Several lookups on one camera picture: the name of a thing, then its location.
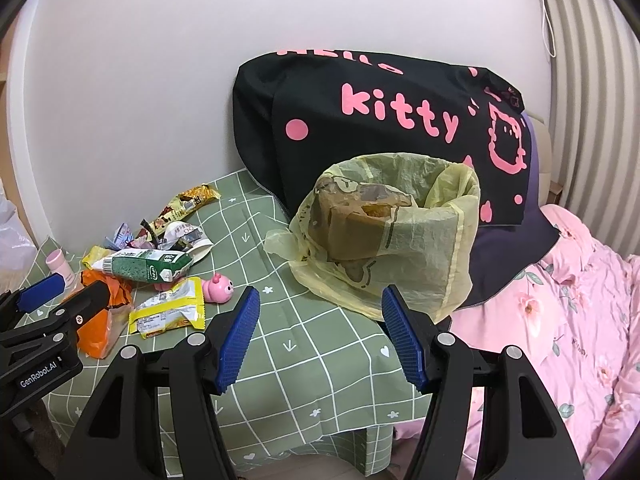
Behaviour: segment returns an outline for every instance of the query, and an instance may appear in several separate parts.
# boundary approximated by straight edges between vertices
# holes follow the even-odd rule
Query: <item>pink blanket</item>
[[[640,419],[640,257],[624,261],[571,213],[542,211],[561,240],[484,305],[456,311],[451,331],[469,346],[520,346],[569,431],[587,480],[613,462]],[[482,388],[472,394],[458,474],[473,476],[482,425]],[[402,478],[423,420],[396,426],[390,466]]]

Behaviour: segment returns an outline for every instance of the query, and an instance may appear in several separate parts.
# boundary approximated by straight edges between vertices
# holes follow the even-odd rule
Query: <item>white cable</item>
[[[549,13],[546,10],[546,1],[540,0],[540,4],[542,5],[542,42],[549,56],[556,57],[556,37],[554,36],[554,28],[551,25]]]

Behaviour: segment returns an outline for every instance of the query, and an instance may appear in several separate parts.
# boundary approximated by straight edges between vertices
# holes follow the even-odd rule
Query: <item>arrow print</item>
[[[282,346],[284,346],[285,350],[287,352],[291,352],[296,346],[298,345],[291,345],[291,339],[289,339],[289,344],[287,345],[286,343],[282,343]]]

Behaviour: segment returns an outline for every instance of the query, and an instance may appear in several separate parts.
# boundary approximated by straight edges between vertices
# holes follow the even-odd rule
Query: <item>yellow snack package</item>
[[[220,193],[211,184],[201,184],[192,187],[187,191],[174,196],[167,206],[159,214],[158,218],[149,222],[156,236],[160,236],[166,230],[166,227],[178,220],[183,220],[196,209],[201,208],[205,204],[213,200],[219,200]]]
[[[111,256],[114,252],[115,251],[112,251],[111,249],[105,249],[104,247],[94,245],[87,255],[80,261],[87,269],[91,269],[95,262],[103,259],[105,256]]]
[[[156,294],[129,314],[129,333],[140,332],[144,339],[187,325],[204,330],[202,280],[197,276]]]

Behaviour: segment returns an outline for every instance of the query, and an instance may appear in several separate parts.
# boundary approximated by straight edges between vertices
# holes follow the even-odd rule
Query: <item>trash bag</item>
[[[15,205],[4,195],[0,180],[0,293],[20,287],[37,253]]]
[[[412,153],[358,156],[326,170],[290,231],[270,231],[264,247],[338,306],[382,320],[382,290],[394,283],[410,309],[439,322],[471,290],[479,197],[478,177],[465,164]]]

